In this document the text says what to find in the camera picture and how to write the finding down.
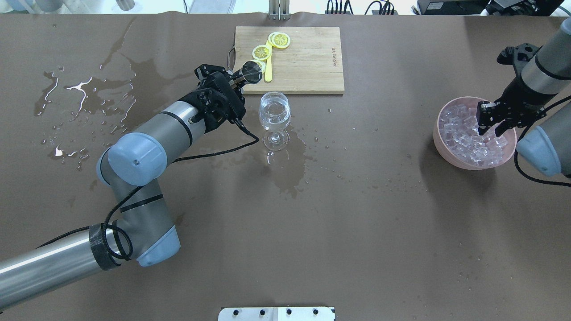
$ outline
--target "glass cup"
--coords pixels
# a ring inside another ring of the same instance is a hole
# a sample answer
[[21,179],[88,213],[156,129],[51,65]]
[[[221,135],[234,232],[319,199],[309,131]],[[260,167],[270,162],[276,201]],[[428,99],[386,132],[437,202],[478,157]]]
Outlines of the glass cup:
[[264,135],[264,145],[269,150],[282,150],[289,142],[286,127],[289,125],[291,109],[286,95],[271,91],[260,101],[260,123],[268,132]]

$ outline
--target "table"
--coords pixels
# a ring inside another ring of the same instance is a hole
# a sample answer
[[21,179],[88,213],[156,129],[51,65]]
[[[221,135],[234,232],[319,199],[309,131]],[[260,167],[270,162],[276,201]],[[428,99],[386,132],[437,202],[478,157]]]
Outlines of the table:
[[[236,26],[276,24],[266,19],[3,15],[0,259],[101,222],[115,201],[94,167],[121,119],[132,130],[189,92],[196,66],[226,64]],[[290,304],[335,306],[343,321],[568,318],[569,191],[512,162],[454,168],[432,142],[441,106],[499,97],[513,70],[497,54],[542,45],[561,21],[293,15],[282,23],[340,26],[345,94],[290,96],[287,152],[260,143],[169,167],[159,181],[182,244],[171,259],[2,317],[215,320],[221,307]],[[244,123],[262,135],[259,98],[247,97]],[[93,113],[77,115],[80,103]],[[187,154],[246,141],[226,124]]]

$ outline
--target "glass base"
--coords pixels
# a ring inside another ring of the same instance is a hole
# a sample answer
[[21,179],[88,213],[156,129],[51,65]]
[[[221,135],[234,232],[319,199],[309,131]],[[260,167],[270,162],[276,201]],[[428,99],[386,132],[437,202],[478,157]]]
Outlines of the glass base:
[[286,147],[287,143],[289,142],[289,134],[287,131],[277,131],[277,132],[267,132],[264,135],[264,145],[269,150],[282,150]]

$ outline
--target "pink bowl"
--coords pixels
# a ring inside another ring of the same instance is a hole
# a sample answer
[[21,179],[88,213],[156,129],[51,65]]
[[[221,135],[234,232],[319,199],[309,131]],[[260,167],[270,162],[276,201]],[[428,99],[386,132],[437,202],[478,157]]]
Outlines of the pink bowl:
[[515,129],[507,130],[504,133],[504,137],[508,141],[508,144],[503,148],[504,156],[502,157],[501,162],[497,165],[475,166],[471,163],[464,162],[463,160],[456,157],[456,155],[453,152],[451,152],[450,149],[448,148],[448,146],[446,146],[446,144],[444,143],[444,140],[442,138],[442,135],[440,135],[440,130],[439,130],[440,116],[442,115],[442,112],[451,106],[455,106],[455,105],[459,105],[459,104],[464,104],[469,109],[472,109],[472,108],[476,109],[476,108],[478,108],[478,102],[485,101],[485,100],[486,99],[482,99],[482,98],[478,98],[478,97],[456,98],[456,99],[449,101],[447,104],[445,104],[444,107],[442,107],[442,109],[438,113],[438,117],[436,118],[436,123],[434,125],[434,131],[432,133],[432,138],[434,140],[434,145],[436,146],[436,150],[438,150],[438,153],[440,153],[440,155],[444,159],[446,159],[446,161],[448,163],[450,163],[456,167],[463,168],[465,170],[485,170],[487,168],[497,167],[497,166],[504,164],[513,156],[513,153],[516,151],[517,135],[516,135]]

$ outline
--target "ice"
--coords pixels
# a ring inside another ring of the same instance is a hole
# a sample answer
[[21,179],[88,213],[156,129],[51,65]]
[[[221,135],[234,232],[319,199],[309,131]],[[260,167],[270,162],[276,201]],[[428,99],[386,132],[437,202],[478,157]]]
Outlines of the ice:
[[447,148],[462,161],[482,167],[502,161],[508,141],[504,136],[496,137],[493,128],[478,135],[475,108],[449,106],[440,114],[438,127]]

